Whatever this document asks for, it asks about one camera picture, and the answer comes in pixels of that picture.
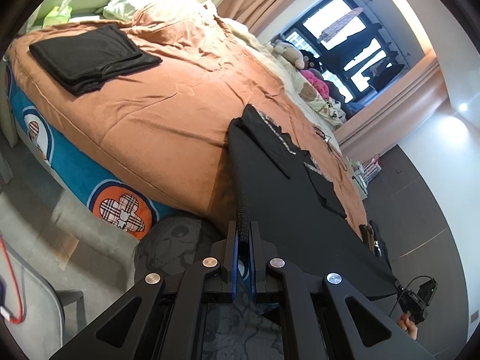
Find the metal bolt head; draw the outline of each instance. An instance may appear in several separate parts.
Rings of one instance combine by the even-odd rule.
[[[203,260],[203,265],[206,266],[207,268],[213,268],[218,264],[218,261],[215,257],[207,257],[206,259]]]
[[[157,284],[160,281],[161,277],[159,274],[148,274],[145,276],[145,281],[148,284]]]
[[[273,266],[273,268],[282,268],[285,265],[285,261],[279,258],[274,258],[270,260],[270,265]]]
[[[340,276],[339,274],[328,274],[327,280],[329,283],[332,284],[340,284],[342,282],[342,276]]]

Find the finger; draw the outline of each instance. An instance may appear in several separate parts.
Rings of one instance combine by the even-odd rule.
[[[405,322],[402,321],[401,319],[398,320],[397,325],[400,326],[400,328],[401,328],[403,331],[407,331],[407,325],[405,325]]]
[[[418,334],[417,326],[411,320],[405,321],[405,325],[409,330],[409,336],[416,340]]]
[[[412,322],[409,318],[405,320],[405,325],[410,329],[416,327],[415,323]]]

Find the cable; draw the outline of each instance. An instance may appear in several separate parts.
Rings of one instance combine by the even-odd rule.
[[[422,274],[422,275],[420,275],[420,276],[417,276],[417,277],[413,278],[413,279],[406,285],[406,287],[402,290],[402,292],[400,293],[400,296],[397,298],[397,301],[395,302],[395,304],[394,304],[393,307],[392,307],[392,311],[390,311],[390,314],[388,314],[388,318],[390,318],[390,317],[392,316],[393,310],[395,310],[395,306],[398,304],[398,302],[400,301],[400,299],[402,299],[403,294],[405,294],[405,292],[407,292],[407,290],[408,290],[409,287],[410,287],[410,284],[412,284],[415,280],[420,279],[420,278],[429,278],[430,280],[433,280],[433,279],[434,279],[434,278],[432,278],[431,276],[428,276],[428,275],[425,275],[425,274]]]
[[[4,308],[3,306],[0,306],[0,314],[2,315],[3,318],[5,318],[6,320],[8,320],[9,322],[15,324],[15,325],[18,325],[20,322],[22,322],[23,320],[23,305],[22,305],[22,297],[20,296],[20,290],[18,289],[18,283],[17,283],[17,278],[15,277],[15,272],[14,272],[14,269],[12,268],[11,266],[11,262],[10,262],[10,257],[8,256],[8,253],[7,253],[7,248],[5,246],[5,243],[3,242],[3,236],[0,235],[0,245],[2,246],[3,248],[3,253],[5,255],[5,259],[7,260],[7,265],[8,265],[8,269],[10,271],[10,274],[11,274],[11,278],[13,280],[13,285],[15,287],[15,292],[17,293],[17,301],[18,301],[18,309],[19,309],[19,317],[18,318],[15,318],[14,316],[12,316],[8,310],[6,308]]]

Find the stuffed animal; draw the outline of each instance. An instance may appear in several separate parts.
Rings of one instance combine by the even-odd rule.
[[[303,88],[299,95],[307,103],[317,100],[317,98],[320,98],[316,89],[309,82],[305,82],[303,84]]]
[[[281,55],[291,64],[295,65],[297,69],[305,68],[302,53],[290,43],[285,43],[277,39],[274,45],[274,55]]]
[[[313,74],[309,70],[300,70],[302,76],[304,76],[311,85],[320,93],[321,97],[324,100],[328,100],[330,98],[328,93],[328,85],[325,84],[321,79],[317,78],[315,74]]]

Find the orange duvet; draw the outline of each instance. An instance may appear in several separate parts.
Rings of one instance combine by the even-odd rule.
[[[164,0],[139,10],[132,22],[119,22],[162,64],[119,76],[80,97],[57,84],[28,51],[39,40],[77,35],[105,23],[110,22],[45,28],[15,40],[10,49],[19,87],[78,149],[147,197],[208,218],[226,232],[235,219],[227,128],[251,103],[310,151],[359,234],[365,211],[339,156],[315,134],[279,78],[207,7]]]

